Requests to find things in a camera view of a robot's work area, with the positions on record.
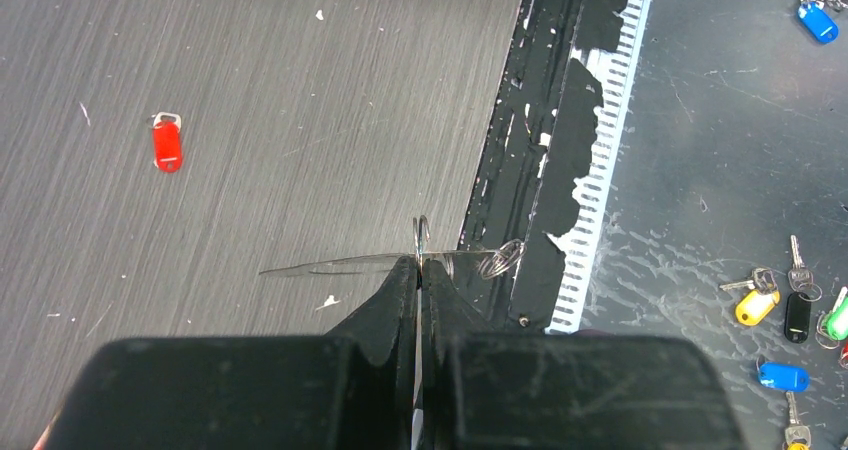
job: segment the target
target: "gray wood-grain surface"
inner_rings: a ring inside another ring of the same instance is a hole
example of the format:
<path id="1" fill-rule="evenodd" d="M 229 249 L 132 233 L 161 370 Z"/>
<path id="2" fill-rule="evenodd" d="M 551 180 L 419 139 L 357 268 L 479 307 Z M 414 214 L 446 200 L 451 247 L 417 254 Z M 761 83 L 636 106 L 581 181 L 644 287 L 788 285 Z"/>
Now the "gray wood-grain surface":
<path id="1" fill-rule="evenodd" d="M 452 247 L 519 1 L 0 0 L 0 447 L 111 339 L 319 332 L 379 280 L 261 269 L 407 251 L 418 213 Z"/>

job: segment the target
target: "blue plastic tag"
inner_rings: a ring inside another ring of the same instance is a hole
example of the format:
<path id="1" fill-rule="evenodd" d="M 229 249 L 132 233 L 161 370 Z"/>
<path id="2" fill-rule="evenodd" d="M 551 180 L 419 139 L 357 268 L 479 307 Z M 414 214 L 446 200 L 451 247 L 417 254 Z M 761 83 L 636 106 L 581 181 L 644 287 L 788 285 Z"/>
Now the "blue plastic tag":
<path id="1" fill-rule="evenodd" d="M 786 392 L 803 392 L 810 385 L 810 375 L 801 367 L 766 362 L 760 365 L 760 385 Z"/>
<path id="2" fill-rule="evenodd" d="M 824 5 L 819 6 L 813 2 L 802 3 L 798 7 L 798 18 L 816 40 L 821 43 L 830 43 L 839 36 L 839 27 L 833 23 L 823 7 Z"/>

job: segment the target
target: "scratched black surface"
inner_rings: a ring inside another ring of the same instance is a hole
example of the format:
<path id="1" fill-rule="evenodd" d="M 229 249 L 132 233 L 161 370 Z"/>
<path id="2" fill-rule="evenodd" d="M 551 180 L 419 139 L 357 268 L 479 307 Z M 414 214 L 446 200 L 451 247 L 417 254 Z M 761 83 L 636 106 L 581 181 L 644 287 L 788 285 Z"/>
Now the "scratched black surface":
<path id="1" fill-rule="evenodd" d="M 757 356 L 801 365 L 813 448 L 848 435 L 848 371 L 783 336 L 783 301 L 754 328 L 717 285 L 785 272 L 796 234 L 830 307 L 848 283 L 848 36 L 819 46 L 797 0 L 653 0 L 583 328 L 682 336 L 724 377 L 752 449 L 780 448 L 787 404 Z M 848 27 L 848 21 L 841 21 Z"/>
<path id="2" fill-rule="evenodd" d="M 381 280 L 259 270 L 409 251 L 420 213 L 453 247 L 519 2 L 0 0 L 0 448 L 108 340 L 320 332 Z"/>

